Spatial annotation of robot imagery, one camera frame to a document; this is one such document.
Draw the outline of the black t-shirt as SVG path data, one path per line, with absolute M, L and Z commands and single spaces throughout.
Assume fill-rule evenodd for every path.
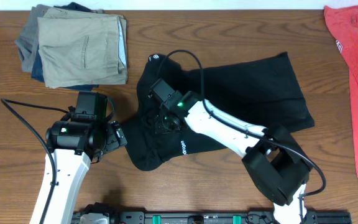
M 150 55 L 137 84 L 137 114 L 123 122 L 126 150 L 142 171 L 158 168 L 173 157 L 223 149 L 223 145 L 190 129 L 155 132 L 159 104 L 149 98 L 150 87 L 163 78 L 181 94 L 200 92 L 198 70 L 185 71 L 162 54 Z M 312 128 L 314 119 L 287 53 L 253 62 L 204 70 L 205 97 L 214 106 L 248 123 L 269 127 L 278 123 L 293 133 Z

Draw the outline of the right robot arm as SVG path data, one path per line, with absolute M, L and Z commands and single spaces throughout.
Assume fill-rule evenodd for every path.
M 192 91 L 153 92 L 151 97 L 164 113 L 163 124 L 187 126 L 238 154 L 254 185 L 273 202 L 277 222 L 304 222 L 303 199 L 313 163 L 283 126 L 247 123 Z

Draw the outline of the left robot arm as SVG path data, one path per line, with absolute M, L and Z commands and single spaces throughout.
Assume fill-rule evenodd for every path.
M 117 121 L 57 121 L 47 131 L 45 171 L 31 223 L 70 223 L 93 160 L 127 144 Z

